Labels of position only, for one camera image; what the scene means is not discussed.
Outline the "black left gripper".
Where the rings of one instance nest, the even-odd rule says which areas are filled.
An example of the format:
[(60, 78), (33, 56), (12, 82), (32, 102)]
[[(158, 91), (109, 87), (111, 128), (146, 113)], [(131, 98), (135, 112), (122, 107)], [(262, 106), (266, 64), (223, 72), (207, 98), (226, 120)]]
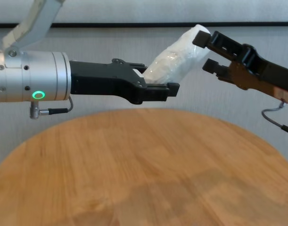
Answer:
[(140, 105), (146, 101), (166, 101), (176, 97), (178, 83), (148, 84), (135, 71), (144, 73), (144, 64), (113, 58), (109, 64), (70, 61), (71, 94), (118, 96)]

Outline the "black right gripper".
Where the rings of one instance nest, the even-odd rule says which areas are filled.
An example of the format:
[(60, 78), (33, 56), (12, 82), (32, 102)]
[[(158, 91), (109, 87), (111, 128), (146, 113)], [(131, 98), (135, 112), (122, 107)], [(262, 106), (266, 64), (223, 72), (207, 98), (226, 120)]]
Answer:
[(228, 67), (212, 59), (207, 59), (202, 67), (205, 72), (215, 73), (220, 81), (233, 81), (243, 90), (255, 89), (288, 104), (288, 68), (265, 60), (253, 46), (240, 44), (218, 31), (199, 31), (192, 43), (231, 61), (231, 76)]

